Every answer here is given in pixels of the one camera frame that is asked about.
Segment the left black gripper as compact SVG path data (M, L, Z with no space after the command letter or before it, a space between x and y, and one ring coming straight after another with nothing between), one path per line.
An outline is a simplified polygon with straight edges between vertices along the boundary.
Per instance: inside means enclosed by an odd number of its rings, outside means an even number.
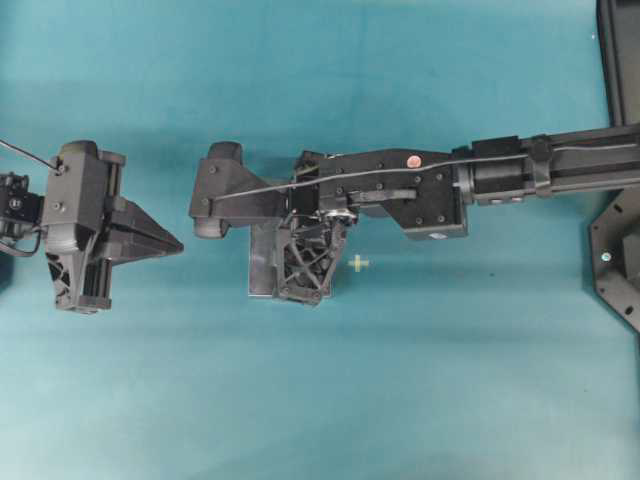
M55 157L57 173L61 170ZM120 194L122 168L126 157L98 149L98 156L108 166L108 180L103 221L85 249L55 255L45 250L55 291L55 307L63 311L92 314L111 306L109 299L111 264L124 264L149 258L177 255L183 244L158 224L135 202ZM109 224L112 201L112 229L102 241L102 258L98 253L99 237Z

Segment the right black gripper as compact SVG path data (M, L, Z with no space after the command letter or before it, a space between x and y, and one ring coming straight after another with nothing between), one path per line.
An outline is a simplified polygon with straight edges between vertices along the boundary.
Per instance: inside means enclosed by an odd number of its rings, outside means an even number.
M323 211L317 184L290 189L288 213L275 230L274 296L317 305L331 294L331 281L358 216L349 209Z

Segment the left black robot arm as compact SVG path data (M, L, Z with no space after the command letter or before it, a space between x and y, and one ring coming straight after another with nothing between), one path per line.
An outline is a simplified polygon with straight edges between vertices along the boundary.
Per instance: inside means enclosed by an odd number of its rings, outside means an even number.
M93 314L111 307L116 265L176 255L183 244L120 193L125 156L92 142L63 146L47 191L29 180L1 177L1 250L24 257L18 241L33 235L45 251L57 309Z

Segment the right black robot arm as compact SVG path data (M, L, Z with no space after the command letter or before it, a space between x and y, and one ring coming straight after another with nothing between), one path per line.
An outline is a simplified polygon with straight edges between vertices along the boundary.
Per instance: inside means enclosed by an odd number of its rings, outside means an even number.
M449 153L392 148L305 152L276 229L275 297L317 305L362 214L413 240L464 237L467 206L639 184L639 127L474 141Z

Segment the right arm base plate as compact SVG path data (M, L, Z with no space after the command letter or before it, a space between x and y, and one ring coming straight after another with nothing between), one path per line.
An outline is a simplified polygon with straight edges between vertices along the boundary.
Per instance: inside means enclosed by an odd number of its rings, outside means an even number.
M589 227L594 290L639 329L639 3L599 1L597 26L612 129L604 152L617 195Z

